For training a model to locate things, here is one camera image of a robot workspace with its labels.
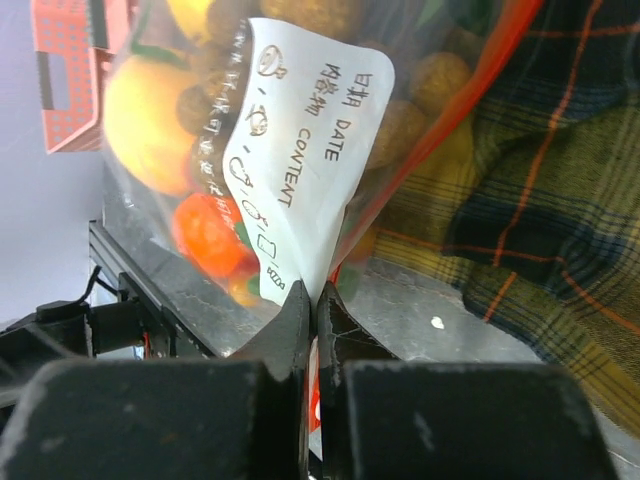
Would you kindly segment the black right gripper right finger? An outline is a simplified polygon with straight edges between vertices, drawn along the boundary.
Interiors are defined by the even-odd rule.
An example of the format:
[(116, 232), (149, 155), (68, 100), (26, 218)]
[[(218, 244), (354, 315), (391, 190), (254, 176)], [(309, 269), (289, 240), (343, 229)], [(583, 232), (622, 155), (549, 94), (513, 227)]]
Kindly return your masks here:
[(403, 361), (327, 284), (316, 313), (327, 479), (613, 479), (577, 383), (540, 364)]

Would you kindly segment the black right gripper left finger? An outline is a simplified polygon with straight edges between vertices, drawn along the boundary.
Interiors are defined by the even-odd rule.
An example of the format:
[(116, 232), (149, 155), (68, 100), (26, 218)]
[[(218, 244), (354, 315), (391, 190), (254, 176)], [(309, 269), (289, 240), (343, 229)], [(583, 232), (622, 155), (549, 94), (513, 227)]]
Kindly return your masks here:
[(1, 335), (5, 479), (304, 479), (311, 305), (226, 358), (92, 359), (142, 339), (138, 302), (44, 308)]

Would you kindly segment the clear zip top bag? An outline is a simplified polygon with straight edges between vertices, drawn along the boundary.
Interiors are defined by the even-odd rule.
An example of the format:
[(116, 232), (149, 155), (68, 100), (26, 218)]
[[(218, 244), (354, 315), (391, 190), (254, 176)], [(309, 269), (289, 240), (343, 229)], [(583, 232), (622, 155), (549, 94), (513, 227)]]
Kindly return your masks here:
[(355, 41), (339, 41), (283, 20), (253, 14), (241, 20), (223, 66), (224, 87), (243, 87), (240, 108), (229, 96), (206, 101), (208, 121), (187, 154), (189, 190), (156, 192), (117, 160), (103, 132), (109, 78), (129, 57), (192, 70), (197, 46), (177, 26), (167, 1), (141, 1), (113, 61), (102, 93), (103, 150), (108, 165), (105, 225), (121, 241), (148, 238), (227, 293), (181, 254), (171, 220), (193, 193), (230, 197), (242, 222), (242, 242), (259, 261), (261, 300), (255, 313), (280, 311), (291, 286), (304, 285), (317, 302), (401, 181), (444, 142), (456, 152), (469, 141), (459, 129), (498, 76), (540, 10), (537, 1), (425, 1), (421, 20), (447, 24), (427, 48), (450, 49), (468, 62), (470, 80), (436, 120), (421, 128), (398, 161), (367, 164), (390, 110), (400, 74), (390, 55)]

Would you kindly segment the brown fake longan bunch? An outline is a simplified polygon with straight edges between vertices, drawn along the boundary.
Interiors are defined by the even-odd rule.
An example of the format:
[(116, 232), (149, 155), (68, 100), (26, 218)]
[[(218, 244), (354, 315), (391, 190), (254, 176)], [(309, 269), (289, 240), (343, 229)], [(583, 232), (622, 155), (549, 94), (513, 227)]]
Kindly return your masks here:
[(219, 1), (208, 18), (214, 40), (197, 46), (190, 59), (199, 83), (180, 94), (178, 120), (191, 134), (202, 133), (209, 118), (205, 103), (221, 93), (228, 94), (231, 113), (238, 112), (244, 89), (224, 87), (223, 66), (241, 20), (260, 14), (391, 56), (400, 85), (367, 166), (378, 169), (398, 161), (408, 154), (421, 128), (433, 123), (471, 78), (468, 62), (453, 50), (425, 46), (447, 24), (421, 20), (427, 5), (425, 1)]

